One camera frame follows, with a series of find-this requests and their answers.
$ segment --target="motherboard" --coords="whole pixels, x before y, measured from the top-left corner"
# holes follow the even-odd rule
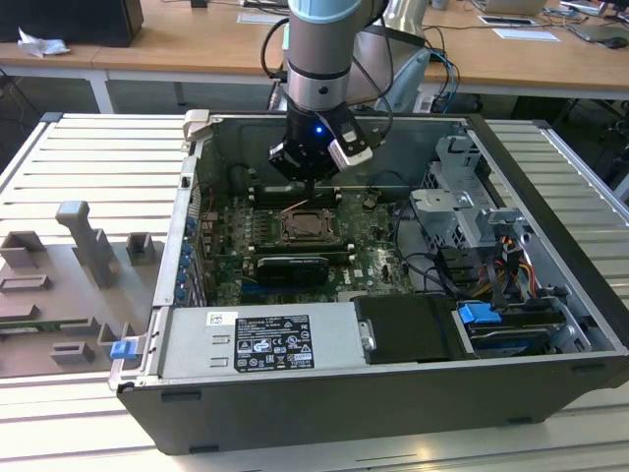
[[[412,293],[393,241],[395,207],[366,190],[288,206],[219,197],[201,216],[206,298],[240,306]]]

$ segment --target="blue cable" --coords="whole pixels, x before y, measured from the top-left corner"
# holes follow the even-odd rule
[[[450,89],[450,94],[448,95],[448,101],[446,102],[445,107],[443,107],[443,113],[447,113],[448,107],[450,106],[450,103],[452,102],[452,98],[454,98],[454,90],[456,90],[456,85],[454,83],[455,81],[454,69],[452,68],[452,64],[450,63],[450,61],[448,61],[441,54],[436,52],[434,49],[429,49],[429,51],[431,54],[434,54],[445,65],[445,67],[448,69],[448,72],[450,73],[450,78],[452,80],[452,88]]]

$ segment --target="blue drive bracket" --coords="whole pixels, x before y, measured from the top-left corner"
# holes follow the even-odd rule
[[[499,313],[491,310],[490,303],[465,303],[459,308],[459,316],[465,325],[469,323],[502,323]]]
[[[111,352],[109,356],[112,359],[137,359],[141,353],[138,349],[138,340],[122,340],[116,341],[111,345]]]

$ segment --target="power supply label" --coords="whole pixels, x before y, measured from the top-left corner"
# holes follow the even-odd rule
[[[234,369],[241,373],[315,366],[308,315],[238,318],[234,344]]]

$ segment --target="laptop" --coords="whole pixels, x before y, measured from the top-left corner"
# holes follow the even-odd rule
[[[472,0],[485,13],[509,13],[512,15],[536,15],[547,0]]]
[[[622,27],[608,27],[605,25],[568,25],[569,30],[589,42],[601,42],[613,37],[624,37],[629,40],[629,29]]]

